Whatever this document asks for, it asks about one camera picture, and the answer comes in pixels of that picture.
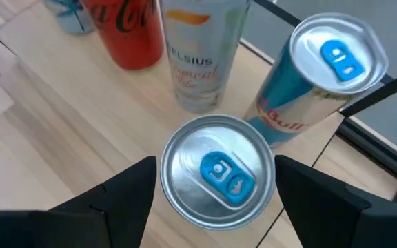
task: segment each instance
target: red can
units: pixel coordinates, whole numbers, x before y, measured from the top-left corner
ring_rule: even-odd
[[[154,65],[163,53],[156,0],[81,0],[108,52],[124,69]]]

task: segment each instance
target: can lid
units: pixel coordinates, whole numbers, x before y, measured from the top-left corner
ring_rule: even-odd
[[[373,86],[388,67],[373,29],[346,14],[315,14],[304,20],[291,35],[289,52],[307,80],[341,94]]]
[[[241,119],[198,117],[168,141],[161,182],[180,215],[208,229],[247,224],[267,206],[275,181],[274,157],[265,139]]]

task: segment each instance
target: drink can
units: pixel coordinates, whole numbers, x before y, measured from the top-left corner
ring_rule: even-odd
[[[316,14],[292,32],[245,119],[276,147],[377,84],[387,66],[366,23]]]
[[[122,68],[154,65],[163,53],[156,0],[82,0],[113,60]]]
[[[161,183],[171,206],[207,229],[234,229],[254,220],[271,199],[274,182],[274,157],[265,139],[231,116],[201,116],[184,124],[161,159]]]
[[[57,23],[70,34],[85,34],[94,30],[94,24],[79,0],[44,0]]]
[[[174,93],[191,112],[221,101],[251,0],[162,0]]]

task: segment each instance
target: white can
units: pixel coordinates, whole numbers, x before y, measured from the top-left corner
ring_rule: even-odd
[[[222,99],[252,0],[161,0],[174,93],[191,112]]]

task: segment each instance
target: blue and silver can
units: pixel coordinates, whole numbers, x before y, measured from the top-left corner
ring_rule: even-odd
[[[375,85],[387,67],[366,23],[316,14],[292,32],[245,118],[276,147]]]
[[[56,21],[70,34],[85,34],[94,30],[90,16],[84,12],[79,0],[44,0]]]

